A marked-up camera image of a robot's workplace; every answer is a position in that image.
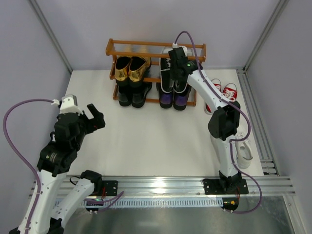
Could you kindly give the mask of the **black patent loafer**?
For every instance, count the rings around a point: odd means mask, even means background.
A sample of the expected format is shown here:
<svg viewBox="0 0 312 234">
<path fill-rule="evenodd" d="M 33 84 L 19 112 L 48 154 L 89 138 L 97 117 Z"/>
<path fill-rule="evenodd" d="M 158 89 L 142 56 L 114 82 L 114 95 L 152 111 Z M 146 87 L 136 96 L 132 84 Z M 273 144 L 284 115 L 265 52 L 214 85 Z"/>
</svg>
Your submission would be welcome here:
<svg viewBox="0 0 312 234">
<path fill-rule="evenodd" d="M 141 108 L 145 104 L 147 94 L 152 88 L 151 82 L 143 82 L 139 87 L 133 88 L 132 106 Z"/>
<path fill-rule="evenodd" d="M 133 91 L 130 85 L 118 87 L 118 102 L 120 106 L 127 107 L 132 104 Z"/>
</svg>

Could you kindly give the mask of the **gold loafer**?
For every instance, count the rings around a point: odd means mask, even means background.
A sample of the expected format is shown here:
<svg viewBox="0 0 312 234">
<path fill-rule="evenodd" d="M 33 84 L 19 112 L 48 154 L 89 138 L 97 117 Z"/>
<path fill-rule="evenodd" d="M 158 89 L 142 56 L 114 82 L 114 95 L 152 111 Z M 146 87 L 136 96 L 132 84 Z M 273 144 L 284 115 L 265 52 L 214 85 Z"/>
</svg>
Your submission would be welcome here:
<svg viewBox="0 0 312 234">
<path fill-rule="evenodd" d="M 151 58 L 150 57 L 137 57 L 133 56 L 131 58 L 128 77 L 129 84 L 133 88 L 139 87 L 145 78 L 145 73 L 151 67 Z"/>
<path fill-rule="evenodd" d="M 119 87 L 127 86 L 129 83 L 128 72 L 131 61 L 131 57 L 121 56 L 115 62 L 115 80 Z"/>
</svg>

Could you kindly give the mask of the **red canvas sneaker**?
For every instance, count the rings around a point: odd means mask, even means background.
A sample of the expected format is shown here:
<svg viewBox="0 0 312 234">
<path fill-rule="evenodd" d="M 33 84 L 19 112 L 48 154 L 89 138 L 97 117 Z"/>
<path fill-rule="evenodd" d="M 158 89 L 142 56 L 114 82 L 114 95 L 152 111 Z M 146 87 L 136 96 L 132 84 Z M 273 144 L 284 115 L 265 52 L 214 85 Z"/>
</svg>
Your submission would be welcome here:
<svg viewBox="0 0 312 234">
<path fill-rule="evenodd" d="M 228 83 L 222 91 L 223 96 L 231 102 L 236 101 L 237 93 L 237 86 L 234 83 Z"/>
<path fill-rule="evenodd" d="M 212 82 L 212 84 L 216 87 L 216 89 L 217 89 L 219 92 L 221 92 L 221 81 L 220 81 L 220 79 L 214 78 L 214 79 L 211 80 L 211 82 Z M 206 114 L 211 115 L 211 114 L 212 114 L 212 111 L 211 111 L 210 104 L 212 104 L 213 96 L 211 96 L 211 97 L 209 98 L 209 100 L 210 100 L 209 102 L 206 102 L 206 103 L 205 103 L 204 111 L 205 111 Z"/>
</svg>

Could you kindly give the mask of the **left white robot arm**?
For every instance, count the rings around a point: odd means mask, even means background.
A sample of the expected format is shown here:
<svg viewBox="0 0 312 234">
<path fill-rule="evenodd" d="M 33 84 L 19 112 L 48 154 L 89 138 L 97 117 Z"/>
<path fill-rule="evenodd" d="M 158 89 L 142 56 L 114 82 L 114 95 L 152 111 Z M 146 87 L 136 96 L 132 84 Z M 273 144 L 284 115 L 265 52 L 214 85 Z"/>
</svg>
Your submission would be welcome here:
<svg viewBox="0 0 312 234">
<path fill-rule="evenodd" d="M 22 223 L 10 230 L 11 234 L 62 234 L 80 203 L 101 190 L 101 174 L 86 170 L 66 198 L 55 205 L 59 189 L 78 156 L 84 137 L 105 127 L 103 113 L 93 104 L 87 105 L 92 119 L 84 112 L 79 113 L 75 104 L 66 106 L 62 101 L 59 107 L 60 114 L 55 130 L 50 133 L 50 141 L 40 153 L 37 168 L 31 168 L 36 178 L 31 202 Z"/>
</svg>

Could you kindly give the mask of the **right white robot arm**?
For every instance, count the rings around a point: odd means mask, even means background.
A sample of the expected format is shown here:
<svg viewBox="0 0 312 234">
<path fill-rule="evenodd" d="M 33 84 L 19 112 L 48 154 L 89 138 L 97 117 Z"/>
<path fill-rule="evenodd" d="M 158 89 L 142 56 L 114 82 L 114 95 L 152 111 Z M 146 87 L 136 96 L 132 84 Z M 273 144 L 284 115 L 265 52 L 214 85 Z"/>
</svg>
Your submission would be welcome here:
<svg viewBox="0 0 312 234">
<path fill-rule="evenodd" d="M 185 81 L 192 86 L 208 104 L 212 116 L 208 123 L 210 136 L 215 139 L 216 153 L 220 161 L 218 179 L 204 179 L 206 195 L 248 194 L 247 182 L 235 167 L 234 140 L 240 121 L 240 104 L 230 102 L 209 80 L 196 60 L 189 60 L 183 48 L 169 51 L 170 77 Z"/>
</svg>

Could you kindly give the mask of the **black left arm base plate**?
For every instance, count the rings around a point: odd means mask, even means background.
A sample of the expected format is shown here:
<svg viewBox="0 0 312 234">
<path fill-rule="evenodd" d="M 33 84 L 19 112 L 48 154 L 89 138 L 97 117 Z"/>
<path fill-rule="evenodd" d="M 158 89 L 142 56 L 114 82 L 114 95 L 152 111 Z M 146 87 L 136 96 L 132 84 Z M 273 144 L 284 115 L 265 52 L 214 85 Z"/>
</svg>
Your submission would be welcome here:
<svg viewBox="0 0 312 234">
<path fill-rule="evenodd" d="M 102 180 L 95 183 L 94 191 L 91 193 L 93 196 L 116 196 L 118 189 L 117 180 Z"/>
</svg>

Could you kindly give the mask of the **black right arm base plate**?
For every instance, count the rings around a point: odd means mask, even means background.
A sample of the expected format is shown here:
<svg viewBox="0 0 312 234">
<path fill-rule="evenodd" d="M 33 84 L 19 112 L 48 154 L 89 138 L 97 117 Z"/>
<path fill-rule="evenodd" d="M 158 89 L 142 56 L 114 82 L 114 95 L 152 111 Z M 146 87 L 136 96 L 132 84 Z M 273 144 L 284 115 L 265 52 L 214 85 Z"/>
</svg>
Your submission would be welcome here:
<svg viewBox="0 0 312 234">
<path fill-rule="evenodd" d="M 227 184 L 220 179 L 203 179 L 203 188 L 206 195 L 246 195 L 249 193 L 247 182 L 241 179 L 238 183 Z"/>
</svg>

